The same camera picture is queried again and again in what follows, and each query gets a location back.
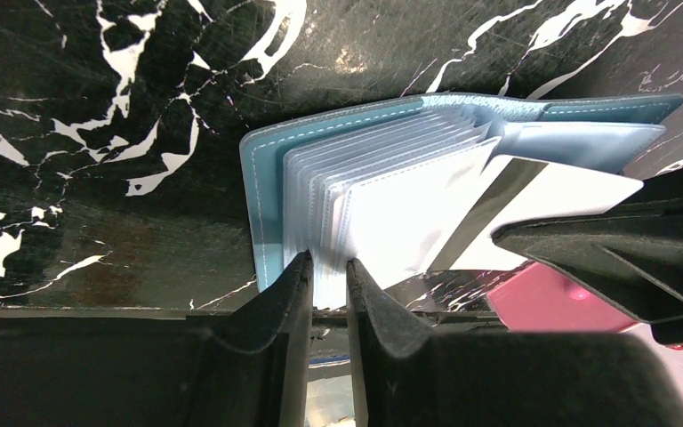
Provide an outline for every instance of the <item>card holder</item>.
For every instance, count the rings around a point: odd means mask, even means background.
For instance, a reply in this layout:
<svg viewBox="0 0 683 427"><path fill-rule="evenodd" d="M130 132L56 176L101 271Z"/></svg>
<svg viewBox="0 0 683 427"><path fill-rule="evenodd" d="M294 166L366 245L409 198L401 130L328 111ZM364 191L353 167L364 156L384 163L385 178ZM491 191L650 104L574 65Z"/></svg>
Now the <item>card holder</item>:
<svg viewBox="0 0 683 427"><path fill-rule="evenodd" d="M250 132L240 143L239 150L258 287L265 289L284 267L283 160L286 152L293 148L345 133L364 133L372 126L400 118L413 118L470 104L489 109L510 125L558 121L657 124L682 102L683 98L678 94L660 93L561 101L526 101L475 93L433 93L332 111ZM612 156L618 157L616 162L622 165L637 156L636 150L617 150ZM609 163L609 160L605 163L608 171L614 166L615 163Z"/></svg>

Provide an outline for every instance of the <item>white card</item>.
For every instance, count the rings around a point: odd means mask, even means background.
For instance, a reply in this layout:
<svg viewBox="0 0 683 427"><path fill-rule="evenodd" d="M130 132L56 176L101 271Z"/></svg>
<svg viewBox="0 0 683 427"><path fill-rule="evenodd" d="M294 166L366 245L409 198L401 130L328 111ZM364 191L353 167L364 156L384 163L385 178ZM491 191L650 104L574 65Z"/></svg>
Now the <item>white card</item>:
<svg viewBox="0 0 683 427"><path fill-rule="evenodd" d="M492 184L499 182L499 176L512 161L543 165L543 162L529 162L518 157L494 157L475 182L482 195L491 189ZM557 163L542 166L529 182L518 179L516 172L510 175L515 175L514 179L507 180L506 185L494 185L492 188L500 197L481 196L465 214L469 220L464 225L472 228L472 232L462 229L462 236L457 239L461 241L456 243L466 248L450 270L513 270L526 258L494 245L491 233L501 226L550 217L602 214L643 186L642 181L624 176ZM508 203L503 205L501 197ZM435 267L431 270L442 270Z"/></svg>

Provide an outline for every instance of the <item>white stitching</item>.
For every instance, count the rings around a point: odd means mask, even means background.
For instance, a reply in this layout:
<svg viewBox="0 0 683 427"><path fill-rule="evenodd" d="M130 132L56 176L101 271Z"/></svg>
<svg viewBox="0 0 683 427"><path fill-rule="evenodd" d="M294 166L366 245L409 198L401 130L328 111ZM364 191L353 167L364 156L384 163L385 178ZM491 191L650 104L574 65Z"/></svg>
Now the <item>white stitching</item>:
<svg viewBox="0 0 683 427"><path fill-rule="evenodd" d="M369 117L369 118L366 118L365 121L375 120L375 119L381 118L381 117L396 116L399 114L411 113L414 111L419 111L421 109L422 109L422 107L418 107L416 109L403 109L401 111L397 111L396 113L387 113L387 114L382 114L382 115L375 116L375 117ZM352 125L352 123L353 122L346 122L344 124L338 124L336 126L328 126L326 129L322 129L322 128L321 129L324 131L327 131L330 129L339 128L339 127L343 127L346 125ZM356 120L354 123L355 124L362 123L362 120ZM316 129L312 132L307 132L307 134L310 135L310 134L313 134L314 132L321 132L321 131ZM263 214L261 212L261 191L258 188L258 168L257 168L257 165L255 164L255 151L262 149L262 148L265 148L265 147L268 147L269 145L274 145L276 143L281 143L284 141L293 140L295 137L299 138L299 137L302 137L304 135L305 135L305 133L300 133L297 135L291 135L291 136L288 136L286 138L282 138L282 139L277 140L277 141L267 142L265 144L261 144L261 145L255 147L253 149L253 151L250 153L250 158L251 158L252 163L253 163L253 179L255 180L255 199L258 202L258 223L259 223L260 228L261 228L261 252L262 252L262 257L263 257L263 274L265 275L266 280L268 280L269 270L268 270L268 267L266 266L266 238L265 238L265 233L263 231Z"/></svg>
<svg viewBox="0 0 683 427"><path fill-rule="evenodd" d="M661 121L661 119L663 119L663 117L666 116L669 109L671 109L671 104L666 103L666 102L659 102L657 104L628 105L628 106L622 106L622 107L608 107L605 109L573 109L573 110L569 110L569 111L546 111L546 114L551 115L551 114L591 113L591 112L596 112L596 111L613 111L615 109L643 109L645 107L661 107L661 106L664 106L666 108L663 109L663 113L661 114L661 116L655 120L655 123L658 123L659 121Z"/></svg>

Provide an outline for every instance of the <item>pink object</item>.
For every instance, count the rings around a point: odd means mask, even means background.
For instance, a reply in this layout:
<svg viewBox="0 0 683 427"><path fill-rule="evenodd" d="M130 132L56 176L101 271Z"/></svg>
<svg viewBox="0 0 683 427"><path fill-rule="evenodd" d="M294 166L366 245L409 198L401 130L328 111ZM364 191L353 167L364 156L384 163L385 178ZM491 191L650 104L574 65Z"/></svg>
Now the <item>pink object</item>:
<svg viewBox="0 0 683 427"><path fill-rule="evenodd" d="M537 262L489 292L488 300L512 331L621 332L638 323Z"/></svg>

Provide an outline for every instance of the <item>black marble surface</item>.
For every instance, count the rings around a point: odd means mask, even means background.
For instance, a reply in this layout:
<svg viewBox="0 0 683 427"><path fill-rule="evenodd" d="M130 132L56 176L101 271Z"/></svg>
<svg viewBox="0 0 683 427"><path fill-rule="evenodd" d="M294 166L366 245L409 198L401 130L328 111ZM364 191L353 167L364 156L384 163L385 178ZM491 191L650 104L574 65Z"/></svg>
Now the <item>black marble surface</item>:
<svg viewBox="0 0 683 427"><path fill-rule="evenodd" d="M235 310L237 145L427 91L683 93L683 0L1 0L0 308ZM683 107L627 174L683 166ZM495 273L389 292L485 310Z"/></svg>

